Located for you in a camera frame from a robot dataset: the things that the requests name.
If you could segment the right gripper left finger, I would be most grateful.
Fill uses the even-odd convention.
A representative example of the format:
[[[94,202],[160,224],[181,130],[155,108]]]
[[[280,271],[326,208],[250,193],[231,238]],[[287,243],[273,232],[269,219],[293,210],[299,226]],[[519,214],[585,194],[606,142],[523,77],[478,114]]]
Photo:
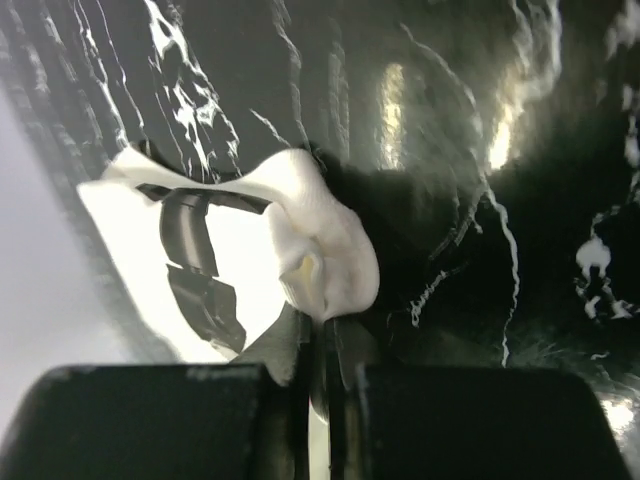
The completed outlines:
[[[255,479],[309,477],[311,330],[309,317],[286,305],[273,325],[234,360],[264,370],[252,465]]]

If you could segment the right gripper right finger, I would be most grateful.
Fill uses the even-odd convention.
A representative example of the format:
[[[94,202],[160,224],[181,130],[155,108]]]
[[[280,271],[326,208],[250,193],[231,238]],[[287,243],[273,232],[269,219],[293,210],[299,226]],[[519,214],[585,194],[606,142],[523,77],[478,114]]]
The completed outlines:
[[[360,479],[361,439],[356,370],[381,360],[378,343],[358,321],[326,322],[322,337],[324,403],[329,424],[332,479]]]

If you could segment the white t shirt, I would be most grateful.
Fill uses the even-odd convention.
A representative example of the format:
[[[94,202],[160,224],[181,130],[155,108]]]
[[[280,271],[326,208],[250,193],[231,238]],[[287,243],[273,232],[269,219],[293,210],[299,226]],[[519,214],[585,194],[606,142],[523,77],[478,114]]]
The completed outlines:
[[[181,361],[229,362],[278,321],[320,324],[378,295],[361,220],[306,150],[205,184],[130,146],[77,192],[141,320]]]

